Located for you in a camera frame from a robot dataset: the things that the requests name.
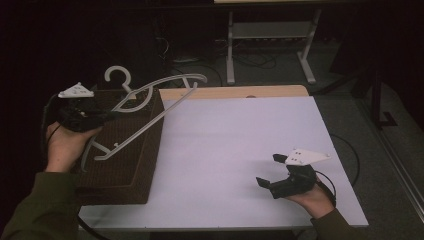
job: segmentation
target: white table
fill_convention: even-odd
[[[171,102],[164,100],[165,107]],[[273,199],[256,182],[256,177],[286,179],[285,165],[272,155],[289,154],[295,147],[332,157],[312,166],[335,183],[337,207],[348,223],[368,225],[309,96],[184,101],[165,117],[148,203],[86,206],[80,216],[93,228],[113,230],[309,227],[306,211]]]

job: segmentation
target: hand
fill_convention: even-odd
[[[77,133],[60,126],[55,122],[48,126],[46,139],[48,142],[48,164],[46,172],[69,172],[75,161],[82,154],[85,143],[99,133],[101,128],[84,133]]]
[[[321,218],[334,210],[330,199],[317,184],[306,193],[286,197],[286,199],[298,203],[315,219]]]

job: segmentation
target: floor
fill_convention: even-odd
[[[252,43],[241,42],[239,46],[249,47],[249,44]],[[250,52],[236,50],[235,85],[301,84],[312,93],[342,77],[329,72],[338,43],[316,42],[308,59],[317,83],[306,83],[296,56],[302,44],[283,41],[267,43],[266,48]],[[187,57],[184,64],[174,63],[171,74],[200,73],[208,77],[208,83],[200,87],[227,86],[225,48],[221,49],[217,53],[219,57],[212,62]],[[412,186],[412,192],[414,189],[418,194],[424,192],[424,133],[403,108],[396,92],[384,84],[381,108],[392,114],[398,126],[377,130],[369,118],[370,94],[363,99],[353,98],[350,90],[354,83],[352,80],[326,95],[315,96],[315,100],[351,181],[359,169],[354,190],[369,221],[369,226],[361,231],[369,239],[424,239],[424,218],[422,212],[416,211],[420,206],[415,204],[422,203],[422,199],[414,202],[414,196],[408,191],[414,184],[416,188]],[[149,233],[100,233],[110,239],[150,237]],[[316,238],[313,229],[295,233],[301,240]],[[79,236],[80,239],[95,239],[85,231],[80,231]]]

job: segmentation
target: person's left hand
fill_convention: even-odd
[[[101,127],[84,133],[73,132],[55,122],[48,126],[48,164],[45,172],[69,172],[84,151],[87,140],[101,131]]]

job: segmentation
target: jacket sleeve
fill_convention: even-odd
[[[324,217],[312,219],[311,222],[320,240],[367,239],[358,229],[350,226],[337,209],[334,209]]]
[[[1,240],[77,239],[76,180],[69,173],[38,173],[31,194],[17,206]]]

